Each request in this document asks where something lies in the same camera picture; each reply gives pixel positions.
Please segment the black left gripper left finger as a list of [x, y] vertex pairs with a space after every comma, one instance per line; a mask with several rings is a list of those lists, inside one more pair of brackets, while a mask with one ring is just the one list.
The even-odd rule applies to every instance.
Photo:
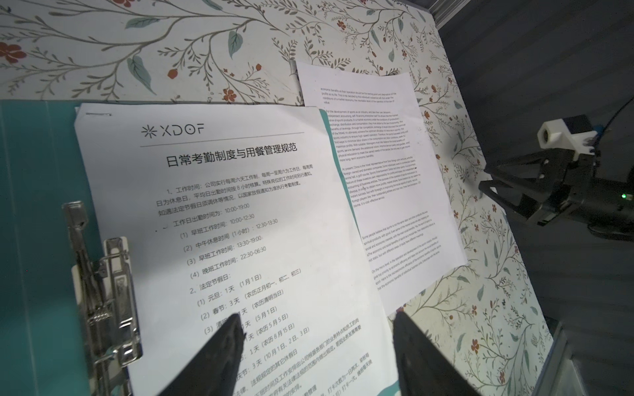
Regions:
[[159, 394], [231, 396], [238, 378], [244, 340], [240, 316], [234, 313]]

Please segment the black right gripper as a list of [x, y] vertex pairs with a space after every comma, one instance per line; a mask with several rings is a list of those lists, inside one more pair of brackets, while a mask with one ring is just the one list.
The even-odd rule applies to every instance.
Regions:
[[[546, 226], [569, 219], [587, 226], [595, 237], [633, 239], [633, 172], [626, 181], [596, 176], [597, 157], [554, 148], [488, 163], [485, 172], [494, 180], [481, 181], [479, 189], [507, 215], [524, 223]], [[523, 179], [510, 186], [503, 181]], [[551, 182], [544, 202], [537, 181]]]

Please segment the white sheet with XDOF header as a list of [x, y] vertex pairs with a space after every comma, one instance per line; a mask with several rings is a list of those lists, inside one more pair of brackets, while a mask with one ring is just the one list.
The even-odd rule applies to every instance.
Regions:
[[74, 123], [104, 239], [127, 239], [157, 395], [238, 314], [237, 395], [398, 386], [381, 298], [315, 107], [85, 103]]

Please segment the silver metal folder clip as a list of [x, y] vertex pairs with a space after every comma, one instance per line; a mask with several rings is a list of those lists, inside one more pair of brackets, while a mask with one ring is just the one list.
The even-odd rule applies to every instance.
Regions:
[[106, 239], [90, 259], [84, 240], [88, 214], [81, 201], [62, 206], [74, 252], [71, 268], [84, 339], [89, 394], [134, 394], [128, 366], [143, 356], [128, 240]]

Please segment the teal file folder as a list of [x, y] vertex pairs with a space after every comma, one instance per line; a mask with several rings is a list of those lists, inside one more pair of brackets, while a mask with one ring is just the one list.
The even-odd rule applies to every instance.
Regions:
[[1, 106], [1, 392], [92, 395], [62, 211], [81, 201], [88, 255], [103, 256], [74, 103]]

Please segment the white paper sheet underneath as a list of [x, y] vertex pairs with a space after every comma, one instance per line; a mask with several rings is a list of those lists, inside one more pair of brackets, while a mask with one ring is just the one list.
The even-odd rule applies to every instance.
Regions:
[[305, 105], [327, 113], [384, 309], [467, 263], [411, 76], [297, 64]]

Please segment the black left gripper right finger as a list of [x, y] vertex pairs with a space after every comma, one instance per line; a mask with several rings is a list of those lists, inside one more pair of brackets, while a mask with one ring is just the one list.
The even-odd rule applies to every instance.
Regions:
[[404, 312], [395, 316], [393, 343], [401, 394], [479, 395]]

